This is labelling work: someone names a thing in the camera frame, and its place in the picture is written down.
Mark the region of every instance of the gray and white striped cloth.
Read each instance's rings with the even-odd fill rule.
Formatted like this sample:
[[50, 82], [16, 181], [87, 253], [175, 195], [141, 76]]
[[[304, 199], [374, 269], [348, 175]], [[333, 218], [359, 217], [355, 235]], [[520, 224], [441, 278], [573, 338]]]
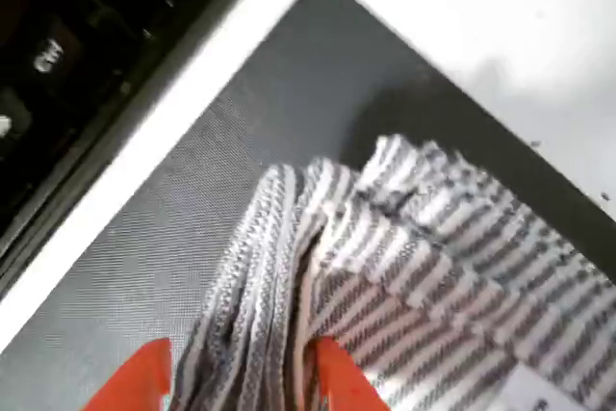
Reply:
[[318, 409], [333, 336], [394, 410], [485, 409], [518, 362], [616, 409], [616, 288], [490, 174], [383, 137], [361, 173], [271, 167], [180, 362], [173, 410]]

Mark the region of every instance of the white tag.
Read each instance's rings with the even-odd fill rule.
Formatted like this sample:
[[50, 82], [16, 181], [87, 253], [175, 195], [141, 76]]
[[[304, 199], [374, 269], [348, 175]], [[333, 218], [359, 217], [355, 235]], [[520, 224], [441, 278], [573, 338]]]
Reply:
[[521, 363], [486, 411], [585, 411], [549, 380]]

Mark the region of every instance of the textured mat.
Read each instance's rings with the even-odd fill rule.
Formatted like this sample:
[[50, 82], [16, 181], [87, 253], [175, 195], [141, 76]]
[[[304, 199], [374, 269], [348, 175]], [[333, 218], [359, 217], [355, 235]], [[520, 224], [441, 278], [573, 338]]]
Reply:
[[2, 409], [78, 409], [154, 338], [177, 361], [265, 167], [359, 166], [393, 132], [461, 149], [610, 270], [613, 222], [532, 150], [354, 1], [299, 0], [2, 353]]

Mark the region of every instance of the white countertop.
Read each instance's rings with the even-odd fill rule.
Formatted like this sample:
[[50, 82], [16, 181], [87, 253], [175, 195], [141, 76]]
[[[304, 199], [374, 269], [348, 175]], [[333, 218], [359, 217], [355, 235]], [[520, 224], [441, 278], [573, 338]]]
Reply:
[[[201, 45], [0, 301], [0, 351], [294, 1], [239, 0]], [[616, 218], [613, 0], [358, 1]]]

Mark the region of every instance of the keyboard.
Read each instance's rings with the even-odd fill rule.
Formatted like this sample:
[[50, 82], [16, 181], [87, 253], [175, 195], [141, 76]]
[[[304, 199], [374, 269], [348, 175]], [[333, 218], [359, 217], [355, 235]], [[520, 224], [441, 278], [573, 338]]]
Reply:
[[0, 277], [19, 237], [210, 1], [0, 0]]

